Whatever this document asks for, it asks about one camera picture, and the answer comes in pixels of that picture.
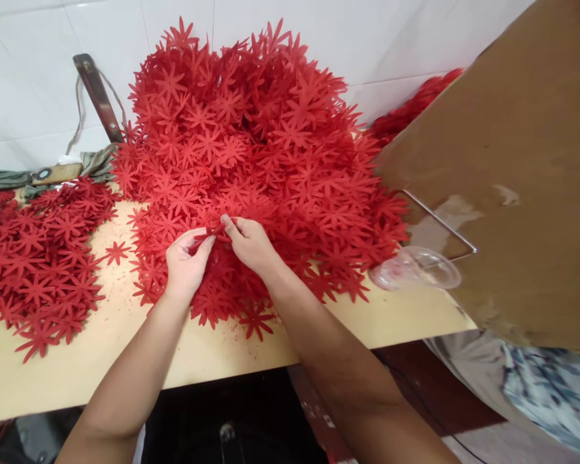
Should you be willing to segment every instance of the patterned cloth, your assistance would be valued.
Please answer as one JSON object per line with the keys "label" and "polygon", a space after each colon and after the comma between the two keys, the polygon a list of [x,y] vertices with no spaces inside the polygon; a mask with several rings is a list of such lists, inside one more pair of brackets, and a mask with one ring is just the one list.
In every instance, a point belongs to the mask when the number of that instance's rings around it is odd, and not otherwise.
{"label": "patterned cloth", "polygon": [[503,343],[507,398],[535,424],[580,453],[580,355]]}

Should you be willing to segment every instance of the clear plastic cup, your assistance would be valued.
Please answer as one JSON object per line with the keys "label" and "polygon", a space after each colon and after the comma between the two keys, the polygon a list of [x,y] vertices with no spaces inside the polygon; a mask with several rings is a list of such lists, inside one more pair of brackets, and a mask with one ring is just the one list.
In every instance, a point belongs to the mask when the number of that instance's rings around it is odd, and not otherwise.
{"label": "clear plastic cup", "polygon": [[401,248],[396,257],[370,270],[369,277],[378,287],[391,291],[419,285],[452,289],[462,282],[450,260],[419,246]]}

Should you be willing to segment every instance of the green cloth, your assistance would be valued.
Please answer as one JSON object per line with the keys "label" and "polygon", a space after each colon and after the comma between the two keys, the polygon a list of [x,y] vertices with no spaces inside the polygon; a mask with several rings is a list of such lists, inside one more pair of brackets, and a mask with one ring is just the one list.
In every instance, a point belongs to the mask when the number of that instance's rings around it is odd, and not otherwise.
{"label": "green cloth", "polygon": [[[103,150],[83,151],[81,153],[84,169],[81,175],[90,176],[95,182],[107,182],[114,178],[110,173],[111,160],[116,153],[116,144],[109,144]],[[26,202],[52,188],[53,184],[31,185],[32,174],[29,172],[0,171],[0,190],[14,190],[24,187],[23,197]]]}
{"label": "green cloth", "polygon": [[0,190],[14,190],[32,181],[32,175],[27,171],[0,171]]}

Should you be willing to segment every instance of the pile of red foam flowers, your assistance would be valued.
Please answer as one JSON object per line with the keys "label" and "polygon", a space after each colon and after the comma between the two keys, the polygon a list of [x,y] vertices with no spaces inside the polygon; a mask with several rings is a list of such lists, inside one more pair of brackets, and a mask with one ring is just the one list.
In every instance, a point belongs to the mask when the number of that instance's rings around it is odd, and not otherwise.
{"label": "pile of red foam flowers", "polygon": [[0,321],[26,340],[16,350],[27,350],[24,363],[63,338],[71,343],[104,298],[93,275],[100,260],[87,242],[111,219],[117,197],[89,179],[47,191],[22,209],[12,192],[0,192]]}
{"label": "pile of red foam flowers", "polygon": [[441,92],[449,87],[462,74],[462,69],[456,69],[443,76],[434,76],[425,81],[417,93],[399,108],[379,117],[367,130],[369,135],[378,139],[377,145],[384,147],[397,134],[427,108]]}
{"label": "pile of red foam flowers", "polygon": [[[148,203],[131,216],[135,295],[156,302],[166,248],[187,229],[215,229],[228,213],[262,223],[319,299],[367,299],[363,272],[407,238],[405,204],[373,177],[376,139],[356,131],[343,80],[309,62],[281,21],[219,54],[201,48],[191,27],[181,19],[135,74],[137,121],[114,162],[122,194]],[[238,318],[247,337],[262,338],[270,305],[261,279],[217,240],[191,317],[213,328]]]}

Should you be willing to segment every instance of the rope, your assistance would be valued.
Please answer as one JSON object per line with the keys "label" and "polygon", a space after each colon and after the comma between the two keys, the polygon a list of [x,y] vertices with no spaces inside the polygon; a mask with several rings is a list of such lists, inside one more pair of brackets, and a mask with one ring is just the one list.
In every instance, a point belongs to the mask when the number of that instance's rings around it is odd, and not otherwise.
{"label": "rope", "polygon": [[[116,93],[116,90],[114,90],[114,86],[111,85],[110,80],[107,77],[105,77],[105,74],[103,74],[101,72],[101,70],[98,69],[98,68],[97,68],[97,71],[99,71],[99,74],[101,74],[101,77],[103,78],[103,80],[105,81],[105,83],[110,88],[112,94],[114,95],[114,98],[118,102],[118,106],[121,107],[121,111],[122,111],[122,127],[123,127],[123,129],[126,130],[126,128],[127,128],[127,114],[124,111],[124,107],[122,106],[121,100],[118,98],[118,93]],[[79,94],[79,88],[81,87],[80,84],[82,84],[82,77],[78,74],[77,75],[77,81],[75,82],[75,100],[77,101],[77,115],[78,115],[79,119],[77,121],[77,128],[75,129],[75,133],[73,134],[73,137],[71,138],[71,141],[69,142],[69,145],[67,145],[67,147],[66,147],[65,156],[67,156],[71,152],[71,149],[73,148],[73,145],[79,139],[79,135],[80,135],[81,130],[82,130],[82,124],[84,122],[84,113],[82,112],[81,97],[80,97],[80,94]]]}

